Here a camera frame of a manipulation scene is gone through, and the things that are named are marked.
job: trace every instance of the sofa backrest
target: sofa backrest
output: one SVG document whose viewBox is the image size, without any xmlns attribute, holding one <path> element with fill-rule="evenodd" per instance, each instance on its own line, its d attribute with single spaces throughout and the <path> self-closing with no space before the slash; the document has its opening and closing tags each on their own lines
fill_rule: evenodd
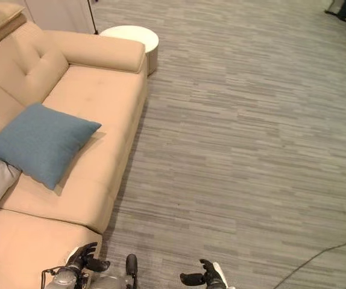
<svg viewBox="0 0 346 289">
<path fill-rule="evenodd" d="M 59 48 L 22 10 L 0 3 L 0 130 L 26 106 L 43 102 L 68 69 Z"/>
</svg>

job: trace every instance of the beige sofa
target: beige sofa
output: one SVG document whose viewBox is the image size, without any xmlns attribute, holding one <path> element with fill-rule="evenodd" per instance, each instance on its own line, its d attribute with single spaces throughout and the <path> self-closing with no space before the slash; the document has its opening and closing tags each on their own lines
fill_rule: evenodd
<svg viewBox="0 0 346 289">
<path fill-rule="evenodd" d="M 1 199 L 0 289 L 40 288 L 43 269 L 101 242 L 147 94 L 143 44 L 42 31 L 21 11 L 0 4 L 0 131 L 35 102 L 102 127 L 54 191 L 22 173 Z"/>
</svg>

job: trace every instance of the white side table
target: white side table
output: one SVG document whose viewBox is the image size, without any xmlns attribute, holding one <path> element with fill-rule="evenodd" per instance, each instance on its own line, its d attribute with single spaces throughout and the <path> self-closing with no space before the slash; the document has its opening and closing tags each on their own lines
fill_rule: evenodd
<svg viewBox="0 0 346 289">
<path fill-rule="evenodd" d="M 148 75 L 152 74 L 157 68 L 159 37 L 150 29 L 141 26 L 123 25 L 106 29 L 100 35 L 135 40 L 143 43 L 148 59 Z"/>
</svg>

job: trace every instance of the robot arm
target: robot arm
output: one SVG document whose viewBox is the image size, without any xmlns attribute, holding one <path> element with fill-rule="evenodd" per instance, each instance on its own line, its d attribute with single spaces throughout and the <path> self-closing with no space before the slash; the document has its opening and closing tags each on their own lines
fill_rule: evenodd
<svg viewBox="0 0 346 289">
<path fill-rule="evenodd" d="M 106 271 L 109 261 L 94 259 L 97 242 L 79 247 L 68 259 L 65 266 L 47 269 L 42 272 L 42 289 L 81 289 L 82 269 L 87 268 L 94 272 Z M 54 276 L 54 279 L 46 285 L 46 273 Z"/>
</svg>

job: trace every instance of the floor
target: floor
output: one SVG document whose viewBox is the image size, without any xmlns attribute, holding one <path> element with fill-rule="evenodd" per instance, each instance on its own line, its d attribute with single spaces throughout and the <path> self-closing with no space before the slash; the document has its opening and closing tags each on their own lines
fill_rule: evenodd
<svg viewBox="0 0 346 289">
<path fill-rule="evenodd" d="M 139 288 L 184 288 L 200 258 L 271 289 L 346 241 L 346 23 L 330 0 L 99 0 L 99 31 L 141 25 L 159 68 L 103 257 Z M 346 288 L 346 247 L 280 289 Z"/>
</svg>

